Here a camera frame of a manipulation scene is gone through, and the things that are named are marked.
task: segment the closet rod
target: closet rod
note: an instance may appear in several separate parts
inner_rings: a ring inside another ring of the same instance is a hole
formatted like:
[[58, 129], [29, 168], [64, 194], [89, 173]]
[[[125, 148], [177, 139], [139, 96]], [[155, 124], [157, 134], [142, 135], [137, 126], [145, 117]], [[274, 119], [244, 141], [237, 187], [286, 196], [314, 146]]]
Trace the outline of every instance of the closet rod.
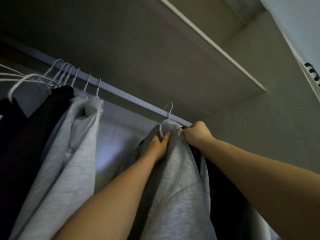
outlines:
[[[24, 54], [36, 59], [36, 60], [39, 60], [42, 63], [45, 63], [45, 64], [47, 64], [49, 66], [51, 66], [57, 60], [57, 59], [55, 59], [55, 58], [53, 58], [53, 57], [51, 57], [49, 55], [46, 55], [46, 54], [44, 54], [44, 53], [42, 53], [42, 52], [40, 52], [40, 51], [38, 51], [38, 50], [36, 50], [34, 48], [31, 48], [31, 47], [29, 47], [27, 45], [21, 44], [21, 43], [15, 41], [15, 40], [11, 40], [8, 37], [1, 36], [1, 41], [3, 43], [5, 43], [5, 44], [9, 45], [10, 47], [12, 47], [12, 48], [24, 53]], [[54, 67], [57, 68], [57, 69], [60, 69], [62, 65], [63, 64], [61, 64], [61, 62], [57, 62], [54, 65]], [[77, 69], [73, 69], [72, 72], [71, 72], [71, 75], [74, 76], [76, 74], [76, 70]], [[77, 78], [80, 78], [81, 80], [87, 81], [88, 77], [89, 77], [89, 74], [79, 70]], [[99, 79], [95, 78], [94, 76], [91, 76], [90, 80], [89, 80], [89, 83], [94, 85], [94, 86], [98, 86]], [[165, 118], [167, 118], [168, 115], [169, 115], [169, 112], [167, 112], [167, 111], [165, 111], [163, 109], [160, 109], [160, 108], [158, 108], [158, 107], [156, 107], [156, 106], [154, 106], [154, 105], [152, 105], [152, 104], [150, 104], [150, 103], [148, 103], [146, 101], [143, 101], [143, 100], [141, 100], [141, 99], [139, 99], [139, 98], [127, 93], [127, 92], [124, 92], [124, 91], [122, 91], [122, 90], [120, 90], [120, 89], [118, 89], [118, 88], [116, 88], [116, 87], [104, 82], [104, 81], [101, 81], [100, 89], [103, 89], [103, 90], [105, 90], [107, 92], [110, 92], [110, 93], [112, 93], [112, 94], [114, 94], [116, 96], [119, 96], [119, 97], [121, 97], [121, 98], [123, 98], [123, 99], [125, 99], [127, 101], [130, 101], [130, 102], [132, 102], [134, 104], [137, 104], [137, 105], [141, 106], [142, 108], [145, 108], [145, 109], [147, 109], [149, 111], [152, 111], [152, 112], [154, 112], [154, 113], [156, 113], [158, 115], [161, 115], [161, 116], [163, 116]], [[173, 114], [170, 115], [170, 119], [175, 121], [175, 122], [177, 122], [177, 123], [179, 123], [180, 125], [185, 126], [185, 127], [189, 127], [190, 125], [192, 125], [192, 123], [190, 123], [190, 122], [188, 122], [188, 121], [186, 121], [186, 120], [184, 120], [184, 119], [182, 119], [182, 118], [180, 118], [178, 116], [175, 116]]]

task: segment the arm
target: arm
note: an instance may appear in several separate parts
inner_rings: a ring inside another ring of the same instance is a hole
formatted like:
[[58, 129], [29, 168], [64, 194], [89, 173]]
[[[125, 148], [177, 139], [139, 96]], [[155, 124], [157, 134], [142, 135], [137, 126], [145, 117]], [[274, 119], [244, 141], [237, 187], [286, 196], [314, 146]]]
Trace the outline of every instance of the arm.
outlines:
[[182, 131], [284, 240], [320, 239], [320, 175], [212, 137], [203, 122]]
[[144, 155], [90, 198], [62, 227], [55, 240], [127, 239], [143, 189], [157, 161], [167, 150], [170, 134], [155, 136]]

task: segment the forearm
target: forearm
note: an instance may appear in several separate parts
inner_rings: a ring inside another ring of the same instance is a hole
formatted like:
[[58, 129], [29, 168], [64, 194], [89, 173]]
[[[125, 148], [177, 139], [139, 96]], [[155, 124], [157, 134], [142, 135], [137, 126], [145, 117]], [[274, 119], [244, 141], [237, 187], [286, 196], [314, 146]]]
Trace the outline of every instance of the forearm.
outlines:
[[283, 239], [320, 239], [320, 175], [214, 138], [198, 147]]
[[55, 240], [127, 239], [153, 160], [141, 157], [67, 222]]

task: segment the fingers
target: fingers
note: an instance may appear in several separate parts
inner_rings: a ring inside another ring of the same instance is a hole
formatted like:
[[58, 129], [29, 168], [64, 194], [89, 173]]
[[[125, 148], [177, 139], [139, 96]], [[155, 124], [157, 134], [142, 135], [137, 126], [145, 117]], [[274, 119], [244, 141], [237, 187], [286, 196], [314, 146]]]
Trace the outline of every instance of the fingers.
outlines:
[[162, 143], [168, 144], [168, 141], [170, 138], [171, 138], [171, 133], [169, 132], [163, 137]]

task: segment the hand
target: hand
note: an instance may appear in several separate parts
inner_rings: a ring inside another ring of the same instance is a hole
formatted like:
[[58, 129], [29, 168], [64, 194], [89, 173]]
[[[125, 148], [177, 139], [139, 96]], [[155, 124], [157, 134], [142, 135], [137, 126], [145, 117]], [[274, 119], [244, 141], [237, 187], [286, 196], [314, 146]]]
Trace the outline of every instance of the hand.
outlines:
[[170, 137], [171, 133], [169, 132], [163, 137], [162, 142], [160, 142], [159, 136], [155, 135], [153, 139], [150, 141], [142, 157], [156, 164], [166, 155]]
[[186, 141], [197, 149], [199, 149], [204, 140], [213, 138], [209, 129], [202, 121], [195, 122], [189, 128], [183, 129], [182, 133], [185, 135]]

